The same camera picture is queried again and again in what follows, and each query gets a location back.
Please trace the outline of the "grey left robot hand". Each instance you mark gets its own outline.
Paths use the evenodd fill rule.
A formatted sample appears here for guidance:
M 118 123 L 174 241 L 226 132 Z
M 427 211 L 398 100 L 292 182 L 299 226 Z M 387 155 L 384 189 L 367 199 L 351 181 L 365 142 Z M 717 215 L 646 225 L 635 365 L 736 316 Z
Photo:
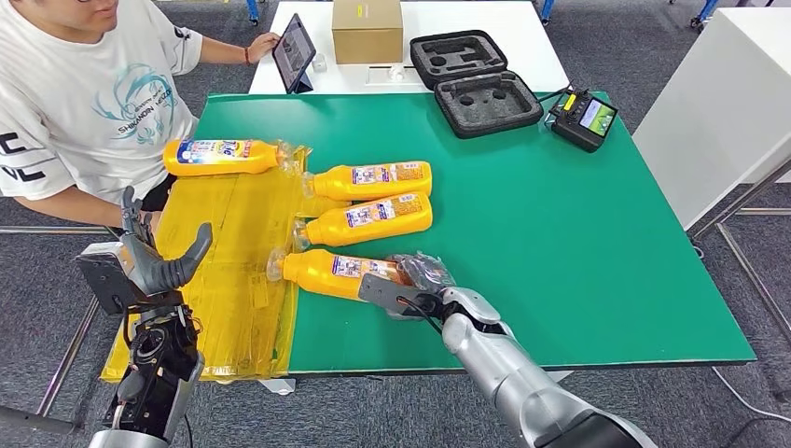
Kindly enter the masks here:
M 134 199 L 134 188 L 123 190 L 119 237 L 134 262 L 132 281 L 147 296 L 185 286 L 194 277 L 213 242 L 212 225 L 202 223 L 192 245 L 178 259 L 164 259 L 156 250 L 150 217 L 141 218 L 142 201 Z

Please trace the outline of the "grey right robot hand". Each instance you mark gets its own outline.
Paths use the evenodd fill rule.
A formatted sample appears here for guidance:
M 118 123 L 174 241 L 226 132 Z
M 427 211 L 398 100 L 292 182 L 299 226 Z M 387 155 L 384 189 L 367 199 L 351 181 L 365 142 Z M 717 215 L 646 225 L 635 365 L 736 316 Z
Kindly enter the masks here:
M 455 279 L 439 258 L 417 252 L 394 254 L 387 260 L 394 262 L 399 274 L 420 290 L 439 293 L 447 287 L 456 286 Z

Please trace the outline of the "person's left hand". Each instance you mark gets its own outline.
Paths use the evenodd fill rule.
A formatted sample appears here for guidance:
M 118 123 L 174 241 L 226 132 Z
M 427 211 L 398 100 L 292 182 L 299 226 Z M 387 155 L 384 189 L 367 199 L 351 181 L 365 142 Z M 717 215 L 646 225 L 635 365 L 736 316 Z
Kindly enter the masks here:
M 244 50 L 245 62 L 248 65 L 258 63 L 264 56 L 271 52 L 280 41 L 276 33 L 265 33 L 256 37 Z

